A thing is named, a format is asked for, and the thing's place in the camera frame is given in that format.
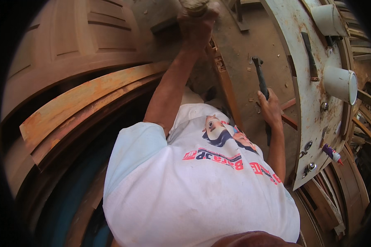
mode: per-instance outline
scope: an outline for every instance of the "man's arm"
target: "man's arm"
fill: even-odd
[[[168,135],[182,101],[185,84],[200,54],[210,41],[214,20],[218,16],[218,3],[209,6],[203,17],[193,18],[180,14],[178,21],[183,34],[183,46],[163,75],[148,105],[144,122],[163,127]]]
[[[281,105],[272,89],[268,89],[269,98],[258,91],[257,96],[261,104],[261,113],[264,120],[271,126],[272,136],[267,163],[284,182],[286,176],[286,156],[284,153],[284,133],[281,115]]]

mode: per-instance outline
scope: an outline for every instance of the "white t-shirt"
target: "white t-shirt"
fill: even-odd
[[[288,242],[299,213],[262,151],[206,104],[185,104],[165,139],[137,123],[119,132],[104,184],[103,209],[123,246],[211,246],[265,231]]]

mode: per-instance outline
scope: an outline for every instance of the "glue bottle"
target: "glue bottle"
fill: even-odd
[[[325,144],[323,146],[323,151],[335,162],[338,162],[340,163],[341,165],[343,165],[342,161],[341,161],[341,156],[339,155],[339,153],[337,153],[337,151],[335,151],[330,145],[328,144]]]

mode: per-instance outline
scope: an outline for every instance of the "dark hair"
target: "dark hair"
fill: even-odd
[[[208,137],[208,132],[206,131],[205,134],[203,134],[202,136],[204,139],[208,140],[208,142],[210,144],[212,144],[213,146],[216,146],[216,147],[222,147],[224,146],[225,142],[228,140],[228,139],[232,139],[232,136],[231,134],[228,132],[228,130],[223,130],[221,131],[220,135],[218,136],[217,139],[215,140],[210,140],[209,137]]]
[[[236,144],[239,146],[239,147],[243,147],[244,149],[248,150],[248,151],[252,151],[253,153],[255,154],[258,154],[258,152],[254,149],[252,149],[252,147],[249,147],[249,146],[244,146],[242,143],[240,143],[239,141],[235,140],[236,141]]]

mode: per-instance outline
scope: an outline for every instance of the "white plastic cup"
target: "white plastic cup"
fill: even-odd
[[[324,68],[324,89],[326,92],[353,106],[357,98],[357,77],[351,70],[332,66]]]
[[[349,36],[346,24],[335,4],[312,7],[311,13],[313,20],[324,36]]]

